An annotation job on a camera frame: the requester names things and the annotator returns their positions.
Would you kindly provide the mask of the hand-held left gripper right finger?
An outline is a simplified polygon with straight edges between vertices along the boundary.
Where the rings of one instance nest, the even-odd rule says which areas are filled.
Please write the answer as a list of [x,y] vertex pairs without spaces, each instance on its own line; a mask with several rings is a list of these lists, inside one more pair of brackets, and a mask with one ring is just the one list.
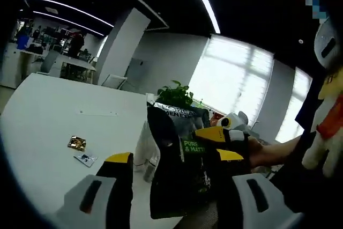
[[282,192],[259,173],[232,175],[246,168],[236,152],[217,149],[218,228],[299,228],[304,214],[293,212]]

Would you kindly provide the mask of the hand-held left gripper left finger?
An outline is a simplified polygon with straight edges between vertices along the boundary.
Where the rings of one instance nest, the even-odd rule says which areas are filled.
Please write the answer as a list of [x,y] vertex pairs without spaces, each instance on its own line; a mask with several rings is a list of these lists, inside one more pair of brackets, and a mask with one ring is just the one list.
[[108,157],[64,196],[65,228],[130,228],[133,153]]

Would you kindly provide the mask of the person's right hand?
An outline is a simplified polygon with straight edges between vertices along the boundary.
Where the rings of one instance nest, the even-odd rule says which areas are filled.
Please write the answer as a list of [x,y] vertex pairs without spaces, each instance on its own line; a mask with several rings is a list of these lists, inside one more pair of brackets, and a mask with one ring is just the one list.
[[248,137],[250,167],[257,168],[267,164],[265,147],[256,138]]

